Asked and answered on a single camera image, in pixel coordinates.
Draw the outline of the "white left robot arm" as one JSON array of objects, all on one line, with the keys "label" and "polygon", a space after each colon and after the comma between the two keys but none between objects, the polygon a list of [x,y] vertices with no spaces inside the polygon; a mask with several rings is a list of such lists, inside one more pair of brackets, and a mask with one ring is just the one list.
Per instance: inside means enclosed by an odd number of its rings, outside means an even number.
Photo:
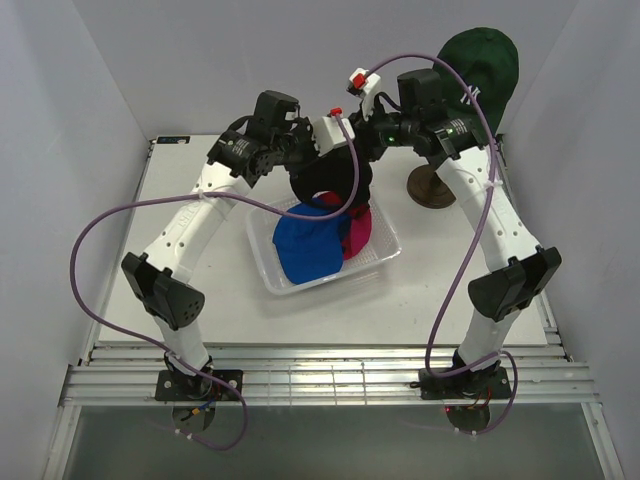
[{"label": "white left robot arm", "polygon": [[206,245],[237,203],[274,166],[313,151],[311,123],[296,98],[273,90],[259,94],[252,114],[233,122],[207,153],[193,199],[175,213],[143,252],[125,255],[121,267],[169,351],[173,383],[190,399],[212,387],[211,357],[197,317],[205,296],[189,282]]}]

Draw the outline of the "black baseball cap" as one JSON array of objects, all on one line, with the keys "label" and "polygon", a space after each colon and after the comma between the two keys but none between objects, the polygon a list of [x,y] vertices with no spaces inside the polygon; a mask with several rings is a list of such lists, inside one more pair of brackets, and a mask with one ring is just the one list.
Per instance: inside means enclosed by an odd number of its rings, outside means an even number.
[{"label": "black baseball cap", "polygon": [[[349,149],[329,153],[303,169],[289,171],[289,182],[297,199],[310,206],[319,206],[315,197],[324,192],[333,192],[342,206],[350,197],[354,183],[354,164]],[[369,203],[373,171],[367,160],[358,160],[359,182],[351,208]]]}]

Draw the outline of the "blue baseball cap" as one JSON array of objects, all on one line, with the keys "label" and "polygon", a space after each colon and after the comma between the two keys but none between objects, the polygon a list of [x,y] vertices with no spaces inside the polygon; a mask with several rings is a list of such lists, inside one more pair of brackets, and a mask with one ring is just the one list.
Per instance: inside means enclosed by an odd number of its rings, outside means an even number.
[{"label": "blue baseball cap", "polygon": [[287,279],[298,285],[339,272],[350,227],[347,214],[319,222],[282,216],[272,243]]}]

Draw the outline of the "dark green baseball cap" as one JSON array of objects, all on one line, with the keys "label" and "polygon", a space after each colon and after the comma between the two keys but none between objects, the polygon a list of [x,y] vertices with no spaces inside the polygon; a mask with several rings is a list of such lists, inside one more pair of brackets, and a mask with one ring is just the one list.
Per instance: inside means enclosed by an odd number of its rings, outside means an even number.
[{"label": "dark green baseball cap", "polygon": [[449,39],[437,57],[466,82],[463,89],[439,64],[433,69],[442,82],[442,95],[451,118],[469,118],[480,134],[485,130],[472,104],[482,109],[492,133],[500,126],[519,80],[519,54],[513,41],[490,27],[476,27]]}]

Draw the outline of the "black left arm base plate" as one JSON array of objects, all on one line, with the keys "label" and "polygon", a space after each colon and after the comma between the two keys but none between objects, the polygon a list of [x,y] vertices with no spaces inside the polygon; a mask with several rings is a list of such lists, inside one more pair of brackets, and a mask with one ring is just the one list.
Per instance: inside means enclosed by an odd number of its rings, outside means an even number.
[{"label": "black left arm base plate", "polygon": [[[214,369],[210,375],[242,392],[243,370]],[[154,399],[163,402],[237,401],[238,396],[228,387],[200,376],[190,377],[179,371],[163,370],[158,374]]]}]

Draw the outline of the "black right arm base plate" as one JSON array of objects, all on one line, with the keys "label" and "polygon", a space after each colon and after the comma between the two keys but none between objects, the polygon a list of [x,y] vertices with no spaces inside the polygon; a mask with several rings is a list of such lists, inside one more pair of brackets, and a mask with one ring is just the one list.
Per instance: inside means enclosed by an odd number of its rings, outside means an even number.
[{"label": "black right arm base plate", "polygon": [[446,378],[436,378],[426,369],[421,369],[418,380],[410,382],[409,387],[419,389],[423,400],[486,398],[506,400],[512,394],[507,371],[503,367],[486,371],[467,371]]}]

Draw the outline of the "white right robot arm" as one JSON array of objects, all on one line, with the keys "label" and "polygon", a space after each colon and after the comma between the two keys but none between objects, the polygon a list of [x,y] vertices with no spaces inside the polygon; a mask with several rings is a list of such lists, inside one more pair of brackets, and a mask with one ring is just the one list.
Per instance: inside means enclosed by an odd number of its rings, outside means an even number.
[{"label": "white right robot arm", "polygon": [[375,151],[412,148],[452,192],[475,229],[469,249],[481,250],[488,272],[467,287],[473,305],[469,328],[450,368],[426,366],[419,373],[419,385],[428,392],[474,397],[497,379],[499,352],[509,331],[555,274],[561,255],[540,244],[507,198],[497,177],[496,148],[481,130],[471,91],[464,93],[467,110],[460,113],[445,100],[437,70],[409,71],[397,78],[398,110],[387,113],[378,101],[377,74],[358,69],[349,82],[349,92],[361,100],[357,139]]}]

